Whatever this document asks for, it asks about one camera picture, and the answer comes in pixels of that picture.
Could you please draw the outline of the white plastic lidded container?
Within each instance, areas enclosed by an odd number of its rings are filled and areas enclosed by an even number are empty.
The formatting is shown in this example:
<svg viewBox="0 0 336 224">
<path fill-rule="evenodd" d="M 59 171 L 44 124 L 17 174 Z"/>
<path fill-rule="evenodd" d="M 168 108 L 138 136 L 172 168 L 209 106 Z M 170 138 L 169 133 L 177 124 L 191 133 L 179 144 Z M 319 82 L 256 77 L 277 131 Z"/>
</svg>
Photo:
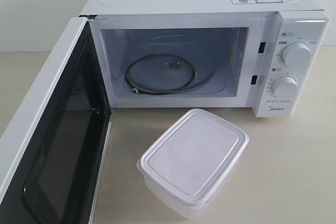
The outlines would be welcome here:
<svg viewBox="0 0 336 224">
<path fill-rule="evenodd" d="M 137 168 L 162 203 L 192 219 L 219 191 L 248 142 L 235 124 L 191 109 L 143 153 Z"/>
</svg>

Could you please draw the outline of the white microwave door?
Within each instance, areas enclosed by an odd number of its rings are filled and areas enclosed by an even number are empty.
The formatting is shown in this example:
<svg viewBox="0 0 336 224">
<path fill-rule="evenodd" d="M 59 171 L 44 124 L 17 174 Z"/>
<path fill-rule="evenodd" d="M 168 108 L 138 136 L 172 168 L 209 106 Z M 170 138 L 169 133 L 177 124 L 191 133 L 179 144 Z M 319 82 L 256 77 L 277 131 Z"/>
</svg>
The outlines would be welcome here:
<svg viewBox="0 0 336 224">
<path fill-rule="evenodd" d="M 92 223 L 111 128 L 88 17 L 70 20 L 1 137 L 1 223 Z"/>
</svg>

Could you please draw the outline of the white Midea microwave oven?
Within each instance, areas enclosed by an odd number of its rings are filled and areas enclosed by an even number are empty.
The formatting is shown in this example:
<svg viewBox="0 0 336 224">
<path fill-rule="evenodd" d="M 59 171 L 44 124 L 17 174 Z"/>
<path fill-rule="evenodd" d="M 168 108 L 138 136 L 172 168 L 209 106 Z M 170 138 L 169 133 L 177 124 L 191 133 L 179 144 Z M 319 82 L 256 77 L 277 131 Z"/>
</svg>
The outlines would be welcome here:
<svg viewBox="0 0 336 224">
<path fill-rule="evenodd" d="M 239 5 L 231 0 L 88 0 L 80 15 L 91 21 L 111 109 L 251 108 L 257 117 L 293 114 L 330 21 L 315 0 Z M 189 92 L 134 93 L 123 68 L 129 49 L 166 35 L 211 43 L 215 74 Z M 306 44 L 311 58 L 288 67 L 281 53 L 295 42 Z M 296 80 L 298 91 L 276 97 L 271 85 L 285 76 Z"/>
</svg>

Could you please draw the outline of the lower white timer knob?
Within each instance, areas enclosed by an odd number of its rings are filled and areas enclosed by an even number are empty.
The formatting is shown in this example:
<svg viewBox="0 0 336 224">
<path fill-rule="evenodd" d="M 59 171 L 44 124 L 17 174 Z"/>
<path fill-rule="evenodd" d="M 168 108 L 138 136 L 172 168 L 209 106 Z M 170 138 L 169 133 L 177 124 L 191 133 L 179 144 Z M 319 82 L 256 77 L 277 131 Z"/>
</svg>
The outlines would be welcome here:
<svg viewBox="0 0 336 224">
<path fill-rule="evenodd" d="M 293 77 L 285 76 L 276 79 L 271 85 L 272 93 L 279 98 L 289 98 L 298 91 L 298 85 Z"/>
</svg>

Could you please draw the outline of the upper white control knob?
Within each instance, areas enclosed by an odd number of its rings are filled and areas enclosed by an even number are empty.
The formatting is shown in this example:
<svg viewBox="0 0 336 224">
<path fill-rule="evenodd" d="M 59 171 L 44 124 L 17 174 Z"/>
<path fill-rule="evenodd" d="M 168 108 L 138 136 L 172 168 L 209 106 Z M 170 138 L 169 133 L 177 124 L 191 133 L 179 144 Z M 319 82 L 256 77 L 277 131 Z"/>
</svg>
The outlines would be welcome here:
<svg viewBox="0 0 336 224">
<path fill-rule="evenodd" d="M 281 60 L 288 67 L 304 65 L 310 58 L 310 49 L 302 42 L 295 42 L 288 45 L 281 53 Z"/>
</svg>

